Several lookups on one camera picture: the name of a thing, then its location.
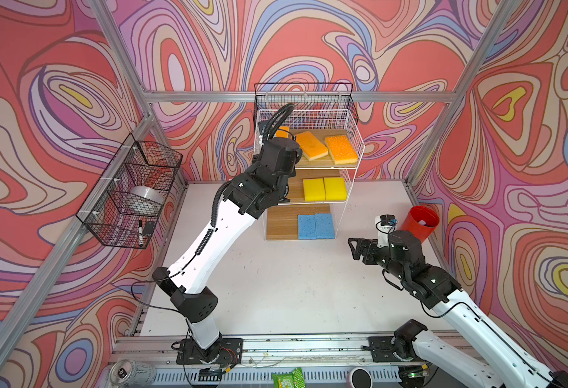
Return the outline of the beige sponge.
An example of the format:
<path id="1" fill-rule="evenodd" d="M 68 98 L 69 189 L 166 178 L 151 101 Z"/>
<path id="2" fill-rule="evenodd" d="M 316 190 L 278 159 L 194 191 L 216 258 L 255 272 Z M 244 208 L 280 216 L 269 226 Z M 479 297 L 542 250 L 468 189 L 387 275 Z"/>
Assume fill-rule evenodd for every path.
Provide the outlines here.
<path id="1" fill-rule="evenodd" d="M 287 126 L 280 126 L 274 137 L 290 138 L 290 129 Z"/>

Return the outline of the orange sponge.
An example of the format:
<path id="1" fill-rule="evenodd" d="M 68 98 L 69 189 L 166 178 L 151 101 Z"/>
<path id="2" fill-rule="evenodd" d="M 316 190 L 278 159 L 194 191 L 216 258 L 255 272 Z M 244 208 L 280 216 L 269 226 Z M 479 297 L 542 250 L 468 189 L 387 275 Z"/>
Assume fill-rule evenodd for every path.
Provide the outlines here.
<path id="1" fill-rule="evenodd" d="M 328 136 L 324 139 L 329 156 L 336 166 L 356 164 L 358 155 L 345 135 Z"/>
<path id="2" fill-rule="evenodd" d="M 329 154 L 327 146 L 310 131 L 297 134 L 295 139 L 303 151 L 303 157 L 310 162 L 324 158 Z"/>

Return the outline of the yellow sponge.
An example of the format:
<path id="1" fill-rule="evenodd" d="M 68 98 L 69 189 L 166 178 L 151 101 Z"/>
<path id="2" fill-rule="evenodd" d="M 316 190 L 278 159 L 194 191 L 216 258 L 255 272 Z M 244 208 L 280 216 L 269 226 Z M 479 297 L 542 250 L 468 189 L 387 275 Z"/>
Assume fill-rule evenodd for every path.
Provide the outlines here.
<path id="1" fill-rule="evenodd" d="M 325 177 L 324 191 L 326 201 L 344 201 L 348 197 L 346 183 L 342 177 Z"/>
<path id="2" fill-rule="evenodd" d="M 303 195 L 306 202 L 323 202 L 326 200 L 326 190 L 323 178 L 304 179 Z"/>

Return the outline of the white wire wooden shelf rack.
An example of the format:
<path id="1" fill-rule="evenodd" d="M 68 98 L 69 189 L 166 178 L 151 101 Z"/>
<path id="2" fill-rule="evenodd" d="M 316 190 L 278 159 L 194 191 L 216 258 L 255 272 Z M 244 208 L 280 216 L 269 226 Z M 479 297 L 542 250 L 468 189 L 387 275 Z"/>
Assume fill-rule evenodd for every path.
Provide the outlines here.
<path id="1" fill-rule="evenodd" d="M 357 118 L 348 109 L 300 109 L 294 111 L 283 123 L 288 128 L 289 136 L 306 131 L 313 134 L 321 143 L 326 137 L 344 136 L 356 153 L 353 163 L 337 165 L 330 155 L 314 161 L 303 157 L 296 164 L 296 176 L 288 181 L 288 202 L 266 211 L 262 216 L 265 237 L 268 241 L 291 241 L 299 238 L 299 216 L 315 213 L 327 213 L 332 216 L 334 232 L 337 233 L 344 217 L 349 199 L 343 200 L 304 200 L 303 181 L 305 179 L 342 178 L 348 194 L 352 194 L 353 185 L 361 164 L 365 145 L 357 124 Z"/>

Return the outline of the blue sponge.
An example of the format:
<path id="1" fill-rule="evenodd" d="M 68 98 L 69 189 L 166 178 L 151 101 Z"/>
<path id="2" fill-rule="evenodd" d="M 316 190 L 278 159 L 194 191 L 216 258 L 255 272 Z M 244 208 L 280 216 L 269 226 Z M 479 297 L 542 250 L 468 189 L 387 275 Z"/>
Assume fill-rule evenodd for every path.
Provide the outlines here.
<path id="1" fill-rule="evenodd" d="M 315 215 L 315 226 L 316 239 L 335 239 L 336 233 L 331 213 L 317 213 Z"/>
<path id="2" fill-rule="evenodd" d="M 300 214 L 298 216 L 298 239 L 317 239 L 316 216 L 314 214 Z"/>

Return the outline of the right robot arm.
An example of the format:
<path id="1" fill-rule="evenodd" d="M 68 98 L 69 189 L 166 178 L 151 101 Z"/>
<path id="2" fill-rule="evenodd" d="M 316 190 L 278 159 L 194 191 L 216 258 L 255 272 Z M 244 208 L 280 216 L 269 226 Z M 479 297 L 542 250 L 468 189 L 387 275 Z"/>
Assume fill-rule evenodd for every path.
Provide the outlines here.
<path id="1" fill-rule="evenodd" d="M 446 343 L 415 319 L 401 325 L 386 349 L 400 361 L 428 361 L 467 387 L 568 387 L 568 373 L 553 371 L 494 323 L 443 268 L 428 264 L 421 242 L 408 231 L 349 239 L 354 260 L 378 265 L 392 287 L 420 302 L 430 318 L 448 322 L 482 357 Z"/>

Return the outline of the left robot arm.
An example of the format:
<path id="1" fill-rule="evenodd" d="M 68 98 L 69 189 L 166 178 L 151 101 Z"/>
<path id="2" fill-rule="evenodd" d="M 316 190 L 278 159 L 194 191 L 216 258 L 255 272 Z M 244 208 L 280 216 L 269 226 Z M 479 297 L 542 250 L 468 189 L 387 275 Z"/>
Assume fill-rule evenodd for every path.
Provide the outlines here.
<path id="1" fill-rule="evenodd" d="M 303 151 L 292 139 L 266 140 L 253 164 L 222 184 L 211 205 L 211 218 L 187 251 L 153 281 L 188 323 L 190 339 L 204 353 L 219 347 L 221 332 L 211 316 L 219 300 L 207 283 L 220 260 L 252 224 L 284 201 L 288 180 Z"/>

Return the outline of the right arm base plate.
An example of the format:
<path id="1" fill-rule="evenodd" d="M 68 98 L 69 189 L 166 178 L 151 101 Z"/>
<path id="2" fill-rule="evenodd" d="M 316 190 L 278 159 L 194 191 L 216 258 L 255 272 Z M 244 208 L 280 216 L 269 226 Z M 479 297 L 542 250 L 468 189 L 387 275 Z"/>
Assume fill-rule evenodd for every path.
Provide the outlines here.
<path id="1" fill-rule="evenodd" d="M 393 336 L 370 336 L 367 344 L 361 346 L 363 351 L 371 354 L 371 359 L 375 363 L 405 363 L 413 365 L 415 363 L 425 363 L 426 360 L 418 357 L 412 349 L 401 349 L 401 342 Z"/>

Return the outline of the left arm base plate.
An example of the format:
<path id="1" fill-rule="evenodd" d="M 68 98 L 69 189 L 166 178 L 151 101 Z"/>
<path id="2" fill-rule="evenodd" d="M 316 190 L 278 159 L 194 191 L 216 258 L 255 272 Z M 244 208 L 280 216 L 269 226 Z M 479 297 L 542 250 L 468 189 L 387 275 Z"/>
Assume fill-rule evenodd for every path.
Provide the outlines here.
<path id="1" fill-rule="evenodd" d="M 171 345 L 177 351 L 177 365 L 234 366 L 242 361 L 244 340 L 240 337 L 220 338 L 208 349 L 202 349 L 191 337 Z"/>

